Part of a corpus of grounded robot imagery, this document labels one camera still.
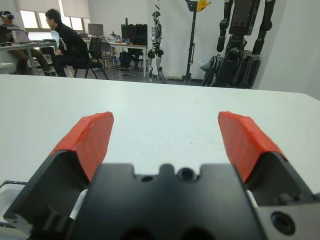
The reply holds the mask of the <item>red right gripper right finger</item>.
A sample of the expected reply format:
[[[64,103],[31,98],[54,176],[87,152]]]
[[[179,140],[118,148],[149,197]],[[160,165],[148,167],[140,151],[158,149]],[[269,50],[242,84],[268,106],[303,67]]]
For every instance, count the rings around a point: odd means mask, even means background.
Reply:
[[[218,124],[227,158],[258,206],[314,202],[311,189],[252,118],[221,111]]]

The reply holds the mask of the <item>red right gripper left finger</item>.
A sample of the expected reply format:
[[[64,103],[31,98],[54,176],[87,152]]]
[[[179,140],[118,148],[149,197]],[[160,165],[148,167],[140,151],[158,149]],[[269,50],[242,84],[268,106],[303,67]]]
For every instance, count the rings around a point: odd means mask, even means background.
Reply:
[[[113,123],[109,111],[82,117],[29,179],[4,219],[24,233],[64,233],[81,192],[107,154]]]

